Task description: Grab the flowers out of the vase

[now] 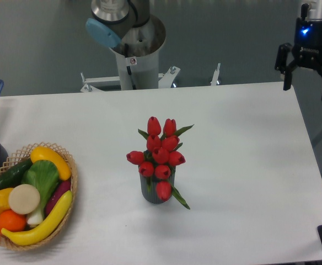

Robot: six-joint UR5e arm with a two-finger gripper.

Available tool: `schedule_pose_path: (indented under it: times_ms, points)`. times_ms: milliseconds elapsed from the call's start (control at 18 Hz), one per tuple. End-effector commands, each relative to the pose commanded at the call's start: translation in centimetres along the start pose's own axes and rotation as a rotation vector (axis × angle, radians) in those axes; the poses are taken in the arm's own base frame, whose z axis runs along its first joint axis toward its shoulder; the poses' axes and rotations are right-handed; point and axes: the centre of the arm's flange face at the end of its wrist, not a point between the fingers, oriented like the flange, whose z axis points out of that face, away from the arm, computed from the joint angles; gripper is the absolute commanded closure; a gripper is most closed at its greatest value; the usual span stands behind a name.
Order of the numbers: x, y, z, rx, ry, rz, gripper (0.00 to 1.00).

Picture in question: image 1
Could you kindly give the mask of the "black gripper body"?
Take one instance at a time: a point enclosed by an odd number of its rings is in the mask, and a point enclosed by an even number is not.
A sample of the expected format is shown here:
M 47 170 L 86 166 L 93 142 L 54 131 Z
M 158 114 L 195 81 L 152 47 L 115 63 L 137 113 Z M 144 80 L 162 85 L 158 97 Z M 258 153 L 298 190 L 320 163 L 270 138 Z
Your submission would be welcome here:
M 295 56 L 298 67 L 311 70 L 322 66 L 322 3 L 302 3 L 287 64 Z

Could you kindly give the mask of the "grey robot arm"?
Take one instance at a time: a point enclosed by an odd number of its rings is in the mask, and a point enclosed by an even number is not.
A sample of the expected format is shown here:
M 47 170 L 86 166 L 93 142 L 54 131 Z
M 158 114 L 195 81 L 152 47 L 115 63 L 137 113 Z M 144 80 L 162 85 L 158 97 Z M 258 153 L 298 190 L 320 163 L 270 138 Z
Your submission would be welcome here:
M 85 28 L 115 54 L 121 89 L 173 86 L 180 70 L 172 66 L 165 74 L 158 72 L 165 27 L 150 14 L 149 1 L 92 1 L 91 10 Z M 301 1 L 294 44 L 278 48 L 274 68 L 281 73 L 285 91 L 297 67 L 314 70 L 322 78 L 322 1 Z

